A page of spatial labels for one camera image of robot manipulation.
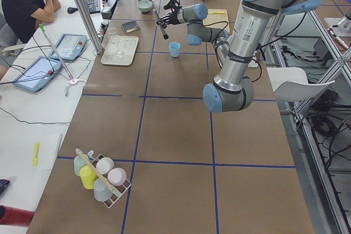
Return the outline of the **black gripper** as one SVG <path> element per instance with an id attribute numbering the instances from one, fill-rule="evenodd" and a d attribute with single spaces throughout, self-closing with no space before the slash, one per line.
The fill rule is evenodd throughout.
<path id="1" fill-rule="evenodd" d="M 163 6 L 163 9 L 170 10 L 170 12 L 160 18 L 163 26 L 180 24 L 178 20 L 178 12 L 182 9 L 180 0 L 169 0 L 169 2 Z"/>

